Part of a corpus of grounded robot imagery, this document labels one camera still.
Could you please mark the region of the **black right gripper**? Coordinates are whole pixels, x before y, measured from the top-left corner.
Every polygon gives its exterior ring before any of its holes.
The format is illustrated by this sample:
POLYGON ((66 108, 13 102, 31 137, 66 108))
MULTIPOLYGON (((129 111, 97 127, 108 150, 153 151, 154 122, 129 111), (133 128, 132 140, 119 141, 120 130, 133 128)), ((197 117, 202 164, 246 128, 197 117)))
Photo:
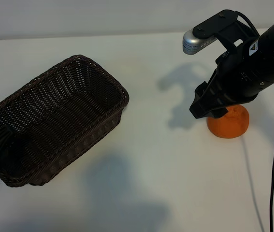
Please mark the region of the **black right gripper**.
POLYGON ((239 46, 231 40, 221 43, 227 54, 217 59, 217 69, 209 83, 195 89, 189 110, 196 119, 221 118, 228 106, 252 101, 274 83, 274 36, 249 37, 239 46))

